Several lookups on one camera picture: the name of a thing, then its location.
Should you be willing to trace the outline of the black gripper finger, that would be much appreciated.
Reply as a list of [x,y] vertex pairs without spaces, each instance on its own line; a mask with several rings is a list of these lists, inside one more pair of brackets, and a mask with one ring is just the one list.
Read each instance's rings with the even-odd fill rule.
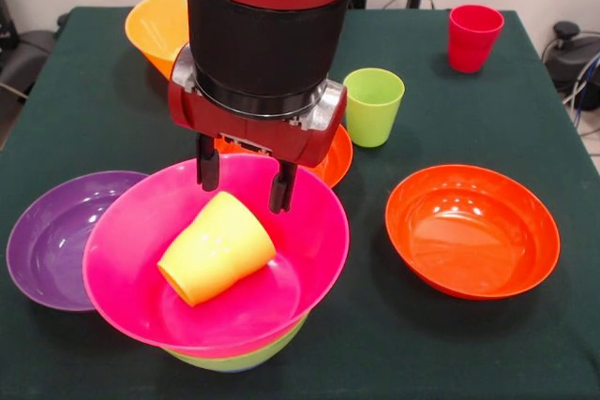
[[203,134],[197,137],[197,183],[204,191],[214,191],[219,183],[219,154],[215,139]]
[[269,199],[269,208],[273,214],[290,211],[297,168],[295,163],[278,161],[278,171],[271,185]]

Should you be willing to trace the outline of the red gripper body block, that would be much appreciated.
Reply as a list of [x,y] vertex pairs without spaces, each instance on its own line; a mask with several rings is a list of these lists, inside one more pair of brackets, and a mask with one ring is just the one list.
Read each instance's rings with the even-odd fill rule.
[[204,160],[212,157],[214,141],[221,137],[263,149],[278,160],[314,167],[327,155],[346,105],[346,88],[328,81],[306,113],[292,119],[251,118],[227,111],[173,81],[168,85],[172,118],[198,134],[198,157]]

